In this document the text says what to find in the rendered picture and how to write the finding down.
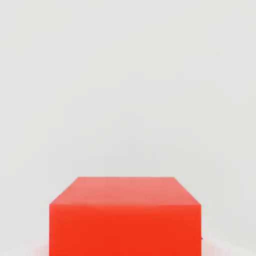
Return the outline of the small red cube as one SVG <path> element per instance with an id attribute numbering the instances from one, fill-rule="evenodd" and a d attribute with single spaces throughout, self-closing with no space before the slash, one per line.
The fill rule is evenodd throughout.
<path id="1" fill-rule="evenodd" d="M 202 207 L 174 177 L 78 177 L 49 205 L 49 256 L 202 256 Z"/>

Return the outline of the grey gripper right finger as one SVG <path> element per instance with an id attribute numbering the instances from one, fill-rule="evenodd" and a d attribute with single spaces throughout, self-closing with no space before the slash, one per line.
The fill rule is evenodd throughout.
<path id="1" fill-rule="evenodd" d="M 222 249 L 212 240 L 204 237 L 201 240 L 202 256 L 222 256 Z"/>

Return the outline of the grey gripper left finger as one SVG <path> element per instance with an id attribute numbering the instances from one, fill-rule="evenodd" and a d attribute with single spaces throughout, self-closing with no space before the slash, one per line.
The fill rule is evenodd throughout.
<path id="1" fill-rule="evenodd" d="M 49 256 L 49 241 L 35 241 L 29 246 L 29 256 Z"/>

